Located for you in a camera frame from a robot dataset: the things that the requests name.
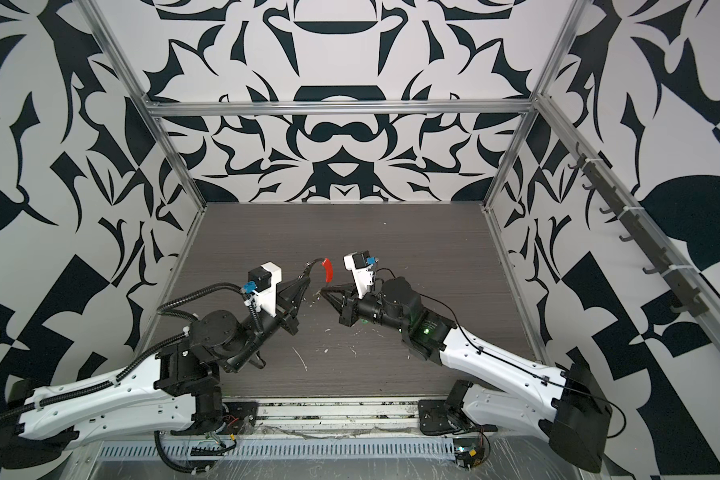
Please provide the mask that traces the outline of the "red key tag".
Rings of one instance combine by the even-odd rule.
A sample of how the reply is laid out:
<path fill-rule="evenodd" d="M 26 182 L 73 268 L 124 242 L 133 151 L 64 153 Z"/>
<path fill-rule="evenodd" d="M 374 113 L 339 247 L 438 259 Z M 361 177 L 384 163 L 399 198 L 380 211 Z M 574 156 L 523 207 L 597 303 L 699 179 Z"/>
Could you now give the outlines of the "red key tag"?
<path fill-rule="evenodd" d="M 325 271 L 325 281 L 327 283 L 330 283 L 332 281 L 333 275 L 334 275 L 333 264 L 330 259 L 324 258 L 321 262 L 321 265 L 323 266 L 324 271 Z"/>

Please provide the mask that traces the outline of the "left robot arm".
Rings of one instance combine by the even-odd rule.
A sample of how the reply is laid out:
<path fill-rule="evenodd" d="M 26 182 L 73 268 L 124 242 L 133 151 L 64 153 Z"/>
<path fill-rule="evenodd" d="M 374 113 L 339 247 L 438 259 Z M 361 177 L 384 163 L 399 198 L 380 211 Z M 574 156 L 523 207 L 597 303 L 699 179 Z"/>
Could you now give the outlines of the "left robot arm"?
<path fill-rule="evenodd" d="M 279 266 L 265 263 L 242 286 L 214 283 L 164 303 L 158 315 L 187 325 L 119 370 L 65 385 L 16 383 L 0 414 L 0 467 L 43 465 L 119 434 L 221 431 L 227 415 L 221 373 L 265 368 L 264 343 L 279 330 L 297 333 L 313 266 L 284 280 Z"/>

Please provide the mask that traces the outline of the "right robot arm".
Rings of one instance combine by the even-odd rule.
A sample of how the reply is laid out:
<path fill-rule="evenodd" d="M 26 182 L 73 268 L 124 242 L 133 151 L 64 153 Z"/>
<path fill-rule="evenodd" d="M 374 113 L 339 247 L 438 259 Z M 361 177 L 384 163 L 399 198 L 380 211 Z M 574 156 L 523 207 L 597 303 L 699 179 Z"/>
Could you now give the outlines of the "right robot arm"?
<path fill-rule="evenodd" d="M 475 383 L 456 386 L 452 410 L 458 419 L 533 435 L 575 467 L 601 471 L 614 408 L 585 365 L 547 366 L 492 345 L 464 329 L 454 314 L 425 306 L 427 296 L 403 277 L 379 287 L 325 287 L 321 294 L 341 324 L 366 320 L 389 327 L 413 356 L 464 372 L 510 397 L 492 400 Z"/>

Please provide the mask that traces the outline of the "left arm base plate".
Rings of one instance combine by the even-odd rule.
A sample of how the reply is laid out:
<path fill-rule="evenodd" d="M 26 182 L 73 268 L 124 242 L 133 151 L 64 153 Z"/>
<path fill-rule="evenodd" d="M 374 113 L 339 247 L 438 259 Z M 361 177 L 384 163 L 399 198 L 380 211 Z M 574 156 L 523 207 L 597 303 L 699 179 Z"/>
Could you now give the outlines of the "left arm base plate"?
<path fill-rule="evenodd" d="M 217 435 L 251 433 L 258 423 L 258 410 L 256 401 L 223 401 L 214 411 L 213 432 Z"/>

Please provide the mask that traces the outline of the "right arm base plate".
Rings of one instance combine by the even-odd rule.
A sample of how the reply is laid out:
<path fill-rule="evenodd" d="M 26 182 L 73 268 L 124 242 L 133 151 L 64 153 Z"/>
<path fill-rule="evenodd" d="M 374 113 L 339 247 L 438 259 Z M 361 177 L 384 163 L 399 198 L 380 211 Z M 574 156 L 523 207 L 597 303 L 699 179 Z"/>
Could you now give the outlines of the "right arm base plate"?
<path fill-rule="evenodd" d="M 421 399 L 417 402 L 419 430 L 425 436 L 455 434 L 462 430 L 449 416 L 445 400 Z"/>

